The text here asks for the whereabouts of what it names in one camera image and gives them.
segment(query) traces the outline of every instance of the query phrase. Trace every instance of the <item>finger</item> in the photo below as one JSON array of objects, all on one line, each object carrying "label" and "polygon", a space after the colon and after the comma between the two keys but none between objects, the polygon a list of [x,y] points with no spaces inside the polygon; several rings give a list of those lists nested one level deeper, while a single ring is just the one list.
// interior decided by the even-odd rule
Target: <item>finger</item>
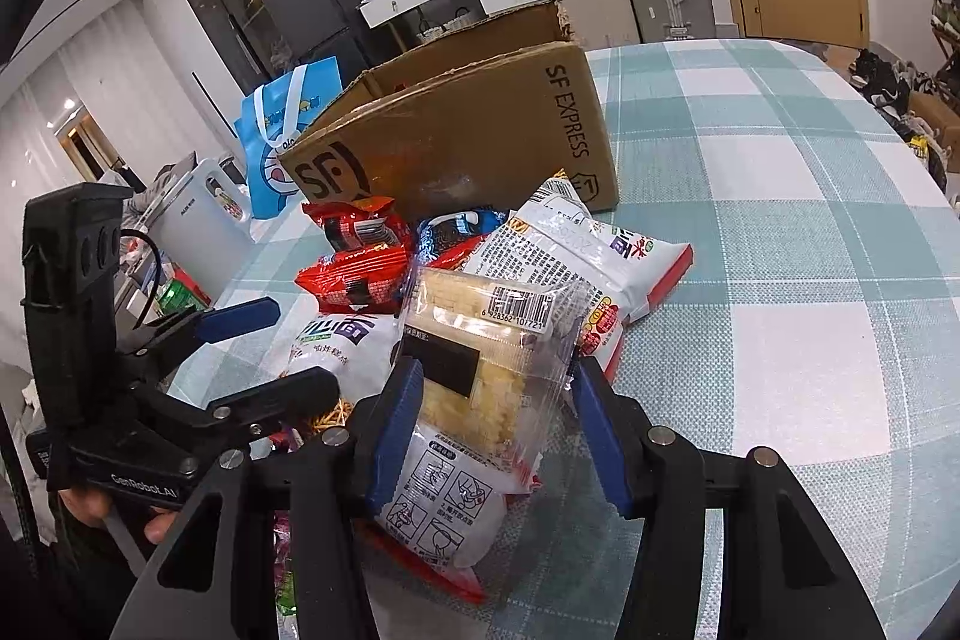
[{"label": "finger", "polygon": [[58,493],[70,514],[88,527],[101,527],[113,504],[109,495],[90,486],[64,488]]},{"label": "finger", "polygon": [[178,514],[174,512],[165,512],[157,515],[157,518],[152,519],[152,521],[147,523],[143,528],[144,535],[146,535],[152,544],[159,545],[163,542],[163,538],[165,538],[174,521],[176,521],[177,515]]}]

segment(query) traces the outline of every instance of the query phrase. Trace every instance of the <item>blue gripper pad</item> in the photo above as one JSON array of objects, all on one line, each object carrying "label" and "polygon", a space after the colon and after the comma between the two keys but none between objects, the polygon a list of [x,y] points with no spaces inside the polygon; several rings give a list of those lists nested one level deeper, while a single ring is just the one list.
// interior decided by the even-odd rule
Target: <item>blue gripper pad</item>
[{"label": "blue gripper pad", "polygon": [[[603,389],[597,389],[597,384],[603,384]],[[613,390],[599,365],[595,372],[588,372],[583,360],[574,365],[570,390],[604,496],[620,515],[625,518],[632,517],[631,492],[627,486],[627,461],[619,439],[613,432],[613,423],[605,413],[604,403],[599,396],[606,391],[611,397],[610,401],[614,401]]]},{"label": "blue gripper pad", "polygon": [[280,305],[269,296],[244,302],[225,310],[211,310],[200,316],[193,335],[200,342],[222,342],[233,336],[266,329],[280,320]]},{"label": "blue gripper pad", "polygon": [[424,366],[416,359],[400,357],[371,415],[381,413],[381,404],[389,405],[384,410],[387,419],[373,451],[371,482],[365,497],[367,509],[373,516],[394,498],[423,400]]}]

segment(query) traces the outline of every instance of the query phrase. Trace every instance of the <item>tablecloth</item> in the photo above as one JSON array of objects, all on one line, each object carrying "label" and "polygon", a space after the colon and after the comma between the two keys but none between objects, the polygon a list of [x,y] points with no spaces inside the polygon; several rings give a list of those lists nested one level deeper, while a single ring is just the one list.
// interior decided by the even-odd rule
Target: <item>tablecloth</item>
[{"label": "tablecloth", "polygon": [[[701,448],[775,448],[844,548],[890,638],[914,638],[960,576],[960,223],[883,119],[786,44],[691,41],[589,55],[616,157],[604,220],[692,242],[694,266],[630,328],[616,390]],[[173,392],[272,379],[314,313],[296,271],[328,252],[289,209],[221,304],[272,295],[277,327],[203,348]],[[385,637],[611,638],[640,522],[603,499],[560,419],[544,487],[515,506],[464,605],[364,551]],[[698,636],[715,636],[710,511]]]}]

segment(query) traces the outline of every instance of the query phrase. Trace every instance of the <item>curtain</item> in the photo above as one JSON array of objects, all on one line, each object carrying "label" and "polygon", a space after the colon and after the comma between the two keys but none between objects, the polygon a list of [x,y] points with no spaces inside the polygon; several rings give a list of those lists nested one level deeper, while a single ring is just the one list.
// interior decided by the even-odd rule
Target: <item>curtain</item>
[{"label": "curtain", "polygon": [[80,182],[80,172],[56,141],[54,129],[24,83],[0,109],[0,360],[30,372],[23,325],[23,208],[35,196]]},{"label": "curtain", "polygon": [[198,160],[224,152],[133,1],[120,1],[80,30],[59,58],[80,101],[143,182],[193,151]]}]

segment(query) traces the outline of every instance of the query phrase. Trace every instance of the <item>blue tote bag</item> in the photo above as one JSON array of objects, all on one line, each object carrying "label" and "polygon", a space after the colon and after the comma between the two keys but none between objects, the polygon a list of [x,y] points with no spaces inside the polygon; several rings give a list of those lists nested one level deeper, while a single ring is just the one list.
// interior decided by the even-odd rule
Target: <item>blue tote bag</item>
[{"label": "blue tote bag", "polygon": [[318,118],[342,88],[337,59],[326,58],[297,66],[243,99],[240,119],[233,125],[247,155],[253,218],[276,218],[287,199],[298,192],[278,156]]}]

